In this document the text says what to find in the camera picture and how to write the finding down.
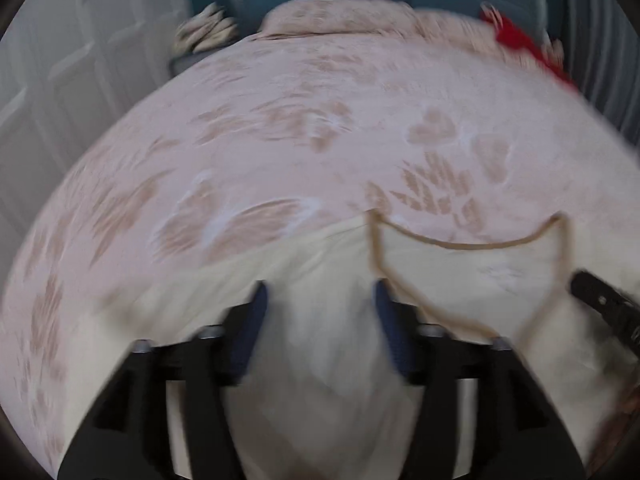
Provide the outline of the cream quilted zip jacket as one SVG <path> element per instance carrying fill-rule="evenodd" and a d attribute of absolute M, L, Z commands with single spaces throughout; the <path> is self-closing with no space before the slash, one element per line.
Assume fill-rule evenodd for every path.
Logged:
<path fill-rule="evenodd" d="M 100 297 L 64 479 L 585 479 L 639 385 L 639 239 L 377 214 Z"/>

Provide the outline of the beige folded clothes pile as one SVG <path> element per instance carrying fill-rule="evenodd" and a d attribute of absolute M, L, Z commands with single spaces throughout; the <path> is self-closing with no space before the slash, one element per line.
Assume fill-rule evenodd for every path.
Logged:
<path fill-rule="evenodd" d="M 172 53 L 179 56 L 213 50 L 238 37 L 235 19 L 226 14 L 223 6 L 212 2 L 177 27 Z"/>

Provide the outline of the pink floral bed quilt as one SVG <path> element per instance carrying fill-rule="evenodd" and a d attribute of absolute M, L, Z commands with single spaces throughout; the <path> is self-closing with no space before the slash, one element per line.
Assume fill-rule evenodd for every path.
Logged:
<path fill-rule="evenodd" d="M 242 456 L 389 477 L 416 393 L 372 306 L 388 278 L 459 336 L 510 338 L 587 455 L 636 376 L 567 293 L 639 288 L 639 162 L 567 84 L 420 38 L 247 39 L 135 106 L 38 214 L 1 305 L 1 403 L 55 472 L 130 342 L 271 292 Z"/>

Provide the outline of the grey window curtain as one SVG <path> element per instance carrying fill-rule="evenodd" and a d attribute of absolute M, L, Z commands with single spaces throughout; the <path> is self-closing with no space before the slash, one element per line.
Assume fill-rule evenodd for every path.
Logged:
<path fill-rule="evenodd" d="M 639 34 L 617 0 L 565 0 L 566 71 L 628 144 L 639 146 Z"/>

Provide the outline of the red cloth on bed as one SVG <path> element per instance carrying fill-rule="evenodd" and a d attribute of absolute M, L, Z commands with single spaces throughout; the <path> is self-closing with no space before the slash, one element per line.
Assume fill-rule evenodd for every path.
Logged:
<path fill-rule="evenodd" d="M 545 72 L 553 74 L 555 78 L 563 81 L 573 90 L 576 84 L 564 70 L 564 49 L 559 39 L 551 40 L 544 33 L 544 39 L 537 42 L 515 25 L 510 18 L 502 14 L 493 4 L 483 2 L 480 5 L 480 19 L 495 29 L 495 37 L 498 44 L 515 54 L 525 54 L 526 58 L 532 58 L 535 65 Z"/>

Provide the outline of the dark bedside table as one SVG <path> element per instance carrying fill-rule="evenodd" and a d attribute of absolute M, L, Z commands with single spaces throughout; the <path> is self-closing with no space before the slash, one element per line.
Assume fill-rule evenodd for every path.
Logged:
<path fill-rule="evenodd" d="M 202 52 L 190 52 L 183 55 L 175 56 L 168 62 L 168 73 L 170 78 L 175 78 L 185 70 L 195 65 L 209 55 L 212 55 L 219 51 L 219 48 L 206 50 Z"/>

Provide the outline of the pink floral pillow right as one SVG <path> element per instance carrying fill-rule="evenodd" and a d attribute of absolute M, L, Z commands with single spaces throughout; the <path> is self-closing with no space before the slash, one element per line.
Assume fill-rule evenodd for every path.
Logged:
<path fill-rule="evenodd" d="M 526 70 L 541 68 L 540 62 L 530 52 L 499 44 L 491 24 L 441 10 L 418 9 L 416 16 L 423 36 L 431 44 L 455 47 Z"/>

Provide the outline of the pink floral pillow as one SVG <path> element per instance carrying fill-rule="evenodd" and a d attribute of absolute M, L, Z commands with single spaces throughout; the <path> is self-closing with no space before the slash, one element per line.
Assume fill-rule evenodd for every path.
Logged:
<path fill-rule="evenodd" d="M 420 36 L 421 25 L 408 4 L 390 0 L 291 0 L 267 13 L 262 39 L 375 34 Z"/>
<path fill-rule="evenodd" d="M 540 62 L 530 52 L 499 44 L 491 24 L 441 10 L 418 9 L 416 16 L 423 36 L 431 44 L 455 47 L 526 70 L 541 68 Z"/>

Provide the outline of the white panelled wardrobe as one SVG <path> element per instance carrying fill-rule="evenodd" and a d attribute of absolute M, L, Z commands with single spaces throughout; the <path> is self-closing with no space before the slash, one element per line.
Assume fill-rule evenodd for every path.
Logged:
<path fill-rule="evenodd" d="M 1 272 L 62 177 L 168 81 L 188 0 L 25 0 L 1 39 Z"/>

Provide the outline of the pink floral pillow left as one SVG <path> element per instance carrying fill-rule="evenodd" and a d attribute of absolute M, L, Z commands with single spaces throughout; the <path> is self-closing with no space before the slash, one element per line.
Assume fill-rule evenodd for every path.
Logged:
<path fill-rule="evenodd" d="M 420 36 L 421 25 L 408 4 L 390 0 L 291 0 L 267 13 L 262 39 L 375 34 Z"/>

